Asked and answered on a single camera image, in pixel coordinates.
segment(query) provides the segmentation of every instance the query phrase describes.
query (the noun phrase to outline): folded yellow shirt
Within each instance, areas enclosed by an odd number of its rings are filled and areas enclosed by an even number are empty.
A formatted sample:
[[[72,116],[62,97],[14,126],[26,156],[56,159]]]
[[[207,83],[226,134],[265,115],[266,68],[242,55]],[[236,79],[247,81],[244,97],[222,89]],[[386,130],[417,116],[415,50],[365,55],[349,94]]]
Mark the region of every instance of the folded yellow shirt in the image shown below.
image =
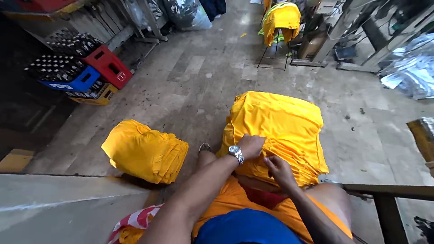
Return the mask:
[[[329,172],[319,143],[322,126],[321,111],[310,102],[268,92],[246,92],[235,97],[217,156],[225,155],[245,133],[264,136],[261,156],[247,160],[236,173],[277,185],[268,177],[263,162],[264,157],[277,155],[291,165],[299,186],[316,184],[319,174]]]
[[[101,148],[120,171],[151,183],[168,184],[178,176],[188,144],[174,134],[151,130],[130,119],[115,126]]]
[[[264,43],[271,46],[274,39],[274,30],[282,28],[285,43],[292,40],[299,33],[301,14],[297,5],[284,2],[274,5],[264,16],[262,29],[264,30]]]

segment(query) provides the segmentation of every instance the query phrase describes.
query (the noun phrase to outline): orange shorts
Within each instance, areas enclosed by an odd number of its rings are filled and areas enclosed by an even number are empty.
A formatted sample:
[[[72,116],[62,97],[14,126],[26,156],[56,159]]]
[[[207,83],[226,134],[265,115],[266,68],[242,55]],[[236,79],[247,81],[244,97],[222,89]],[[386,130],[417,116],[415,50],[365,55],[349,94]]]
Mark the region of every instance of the orange shorts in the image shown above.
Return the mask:
[[[319,203],[314,198],[308,196],[341,230],[352,238],[351,230],[328,208]],[[253,210],[264,211],[278,218],[294,231],[303,241],[308,244],[313,244],[312,238],[306,229],[300,215],[297,212],[291,199],[287,198],[280,202],[274,209],[270,210],[266,207],[251,202],[246,195],[244,189],[238,183],[238,180],[230,176],[220,189],[219,195],[209,206],[208,210],[199,218],[193,227],[193,237],[197,236],[199,229],[206,221],[218,215],[227,214],[232,210],[250,208]]]

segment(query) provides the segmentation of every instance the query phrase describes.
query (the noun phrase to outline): blue shirt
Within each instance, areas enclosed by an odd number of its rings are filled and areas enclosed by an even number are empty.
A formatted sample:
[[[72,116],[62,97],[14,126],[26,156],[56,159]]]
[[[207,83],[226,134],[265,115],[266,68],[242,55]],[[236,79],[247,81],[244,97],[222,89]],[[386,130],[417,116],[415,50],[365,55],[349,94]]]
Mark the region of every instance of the blue shirt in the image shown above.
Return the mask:
[[[199,230],[194,244],[303,244],[283,222],[263,211],[249,208],[216,216]]]

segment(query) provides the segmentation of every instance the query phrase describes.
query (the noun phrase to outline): watch face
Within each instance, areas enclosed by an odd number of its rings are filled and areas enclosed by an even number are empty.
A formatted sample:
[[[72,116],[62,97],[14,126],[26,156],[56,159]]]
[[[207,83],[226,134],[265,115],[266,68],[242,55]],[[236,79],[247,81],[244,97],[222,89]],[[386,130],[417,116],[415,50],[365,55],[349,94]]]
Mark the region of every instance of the watch face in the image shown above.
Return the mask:
[[[237,152],[237,151],[239,151],[240,150],[240,147],[239,146],[230,146],[229,147],[229,151],[230,152]]]

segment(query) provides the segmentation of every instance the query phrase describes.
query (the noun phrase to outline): metal watch band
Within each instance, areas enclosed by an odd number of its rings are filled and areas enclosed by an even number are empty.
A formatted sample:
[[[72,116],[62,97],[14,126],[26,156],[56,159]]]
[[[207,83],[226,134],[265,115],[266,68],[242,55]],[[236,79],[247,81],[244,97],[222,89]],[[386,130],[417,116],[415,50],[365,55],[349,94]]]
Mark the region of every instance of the metal watch band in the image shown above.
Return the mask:
[[[241,150],[237,151],[234,155],[238,159],[238,163],[242,165],[244,163],[244,157]]]

